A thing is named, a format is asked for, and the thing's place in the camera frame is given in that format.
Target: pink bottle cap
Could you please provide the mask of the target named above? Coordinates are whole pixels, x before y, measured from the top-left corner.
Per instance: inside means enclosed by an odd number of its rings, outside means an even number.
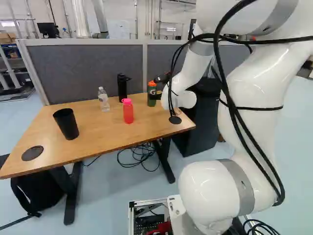
[[[125,99],[122,99],[122,102],[123,102],[123,104],[131,104],[132,103],[132,99],[125,98]]]

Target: desk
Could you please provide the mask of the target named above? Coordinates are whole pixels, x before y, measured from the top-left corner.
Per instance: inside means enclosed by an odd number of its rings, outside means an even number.
[[[174,174],[167,162],[170,136],[195,128],[195,124],[184,114],[182,122],[169,122],[169,112],[157,101],[155,107],[147,106],[147,94],[129,95],[134,105],[134,122],[123,120],[123,107],[118,97],[109,98],[111,109],[100,110],[99,101],[87,100],[73,103],[44,106],[25,131],[0,170],[0,179],[26,175],[41,170],[50,170],[60,187],[67,193],[64,224],[73,223],[76,194],[81,173],[82,160],[98,154],[109,153],[136,144],[152,141],[169,183],[175,182]],[[72,108],[79,129],[79,136],[67,141],[56,124],[53,113],[62,108]],[[29,162],[21,158],[30,147],[41,145],[43,153]],[[63,165],[75,163],[69,176]]]

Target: black bag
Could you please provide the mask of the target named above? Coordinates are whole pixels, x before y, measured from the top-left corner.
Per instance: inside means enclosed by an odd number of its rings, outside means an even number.
[[[0,230],[34,216],[40,217],[40,211],[55,206],[64,195],[48,170],[12,178],[11,189],[28,216],[2,226]]]

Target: whiteboard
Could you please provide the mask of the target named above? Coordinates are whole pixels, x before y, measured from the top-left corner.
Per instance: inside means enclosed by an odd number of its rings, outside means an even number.
[[[129,21],[110,20],[107,24],[110,39],[130,39]]]

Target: white wall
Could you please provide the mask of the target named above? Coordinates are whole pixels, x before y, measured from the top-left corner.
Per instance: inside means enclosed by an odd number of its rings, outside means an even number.
[[[37,23],[53,22],[52,15],[49,9],[48,0],[28,0],[33,17],[36,18]],[[69,22],[72,31],[75,30],[75,23],[73,18],[73,11],[71,8],[71,0],[64,0],[66,3],[66,9],[69,14]],[[146,1],[149,4],[149,32],[151,32],[151,0],[137,0],[138,10],[138,38],[150,38],[149,35],[145,35],[146,32]],[[24,18],[27,16],[27,10],[24,4],[24,0],[11,0],[16,17]],[[158,0],[153,0],[153,23],[158,20]],[[68,37],[67,34],[62,34],[62,28],[67,28],[65,13],[63,9],[62,0],[51,0],[56,24],[59,26],[61,37]],[[91,0],[85,0],[85,7],[88,14],[89,29],[91,33],[99,32],[99,27],[93,5]],[[162,4],[162,21],[184,24],[183,38],[187,38],[190,19],[195,18],[195,6],[189,4],[168,2],[163,0]],[[104,0],[105,14],[108,23],[115,21],[127,21],[129,22],[130,32],[132,38],[135,38],[135,6],[134,0]],[[10,18],[10,13],[6,6],[6,0],[0,0],[0,18]],[[25,27],[23,22],[20,22],[21,32],[23,37],[26,36]],[[7,31],[16,32],[15,28],[5,28]]]

